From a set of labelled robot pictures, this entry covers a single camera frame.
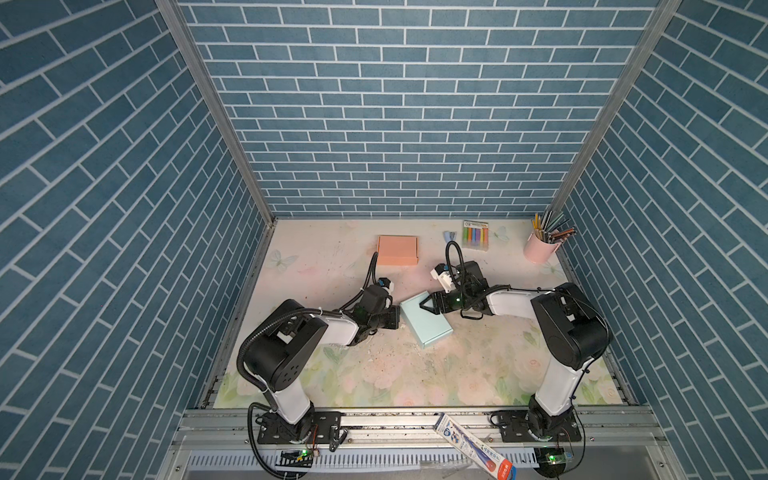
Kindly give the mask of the light blue cardboard box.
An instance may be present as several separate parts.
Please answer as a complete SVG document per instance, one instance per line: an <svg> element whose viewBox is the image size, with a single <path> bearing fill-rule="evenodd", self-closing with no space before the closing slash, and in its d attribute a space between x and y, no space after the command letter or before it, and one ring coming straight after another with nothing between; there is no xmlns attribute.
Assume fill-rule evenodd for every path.
<svg viewBox="0 0 768 480"><path fill-rule="evenodd" d="M427 348L453 333L452 326L443 314L432 313L421 306L424 301L429 306L432 305L429 296L430 294L424 291L400 302L400 311L405 323L422 348Z"/></svg>

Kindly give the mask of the pink cardboard box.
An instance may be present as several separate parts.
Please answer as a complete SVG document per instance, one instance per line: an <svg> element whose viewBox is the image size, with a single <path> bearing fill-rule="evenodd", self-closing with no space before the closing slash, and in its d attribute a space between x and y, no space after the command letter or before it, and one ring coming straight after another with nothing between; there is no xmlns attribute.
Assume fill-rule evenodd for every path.
<svg viewBox="0 0 768 480"><path fill-rule="evenodd" d="M419 262L418 238L415 236L382 235L377 243L377 264L411 267Z"/></svg>

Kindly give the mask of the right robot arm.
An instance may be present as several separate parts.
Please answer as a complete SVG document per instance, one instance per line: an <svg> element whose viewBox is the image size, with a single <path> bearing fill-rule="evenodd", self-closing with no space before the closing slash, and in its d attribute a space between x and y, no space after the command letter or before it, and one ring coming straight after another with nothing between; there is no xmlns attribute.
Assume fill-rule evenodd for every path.
<svg viewBox="0 0 768 480"><path fill-rule="evenodd" d="M580 288L571 282L536 289L492 286L477 262L464 260L460 245L453 240L446 244L445 261L432 274L442 289L419 303L430 314L457 312L474 321L525 313L533 316L550 360L543 383L528 403L528 430L538 440L549 440L574 422L579 384L613 340L610 327Z"/></svg>

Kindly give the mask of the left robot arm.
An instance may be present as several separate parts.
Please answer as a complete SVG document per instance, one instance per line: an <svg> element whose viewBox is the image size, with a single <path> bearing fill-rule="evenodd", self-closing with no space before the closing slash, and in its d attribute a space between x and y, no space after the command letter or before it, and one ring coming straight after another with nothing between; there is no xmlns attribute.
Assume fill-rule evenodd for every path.
<svg viewBox="0 0 768 480"><path fill-rule="evenodd" d="M239 375L263 394L268 412L288 426L304 427L313 416L299 377L318 347L352 347L399 327L392 282L376 275L377 261L373 254L363 286L341 307L307 308L288 299L241 343L235 361Z"/></svg>

